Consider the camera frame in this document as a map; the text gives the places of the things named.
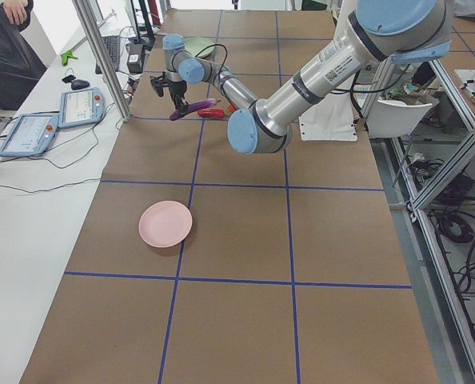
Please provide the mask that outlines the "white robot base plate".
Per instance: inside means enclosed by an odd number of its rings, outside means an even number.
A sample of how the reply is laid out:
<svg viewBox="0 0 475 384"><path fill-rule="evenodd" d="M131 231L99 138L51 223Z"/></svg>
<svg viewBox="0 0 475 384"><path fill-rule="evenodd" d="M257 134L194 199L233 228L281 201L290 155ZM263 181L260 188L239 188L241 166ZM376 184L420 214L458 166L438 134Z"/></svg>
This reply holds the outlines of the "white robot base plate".
<svg viewBox="0 0 475 384"><path fill-rule="evenodd" d="M329 94L300 118L302 141L356 142L352 102L347 94Z"/></svg>

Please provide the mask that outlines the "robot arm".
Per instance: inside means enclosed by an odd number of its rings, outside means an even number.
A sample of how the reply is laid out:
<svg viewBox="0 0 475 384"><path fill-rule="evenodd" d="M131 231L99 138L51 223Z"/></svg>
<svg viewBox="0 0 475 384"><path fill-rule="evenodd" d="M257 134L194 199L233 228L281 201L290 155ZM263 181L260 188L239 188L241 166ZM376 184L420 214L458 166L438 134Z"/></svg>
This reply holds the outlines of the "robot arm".
<svg viewBox="0 0 475 384"><path fill-rule="evenodd" d="M359 1L344 29L269 98L257 98L227 66L197 58L179 34L163 39L166 69L150 79L158 96L168 91L177 120L198 110L185 100L189 84L206 82L235 107L227 138L242 154L272 154L291 137L289 125L363 67L390 59L426 62L449 52L453 1Z"/></svg>

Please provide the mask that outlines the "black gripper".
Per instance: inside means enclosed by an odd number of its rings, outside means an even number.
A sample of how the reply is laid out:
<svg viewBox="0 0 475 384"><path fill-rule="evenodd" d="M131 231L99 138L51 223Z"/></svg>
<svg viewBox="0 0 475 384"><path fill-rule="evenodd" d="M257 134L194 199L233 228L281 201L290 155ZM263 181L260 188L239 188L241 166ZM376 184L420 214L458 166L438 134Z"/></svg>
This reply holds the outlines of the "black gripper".
<svg viewBox="0 0 475 384"><path fill-rule="evenodd" d="M174 107L178 109L179 114L186 113L186 100L184 96L187 91L187 83L185 80L172 79L169 73L162 72L160 76L150 75L150 85L159 97L163 97L164 89L168 89Z"/></svg>

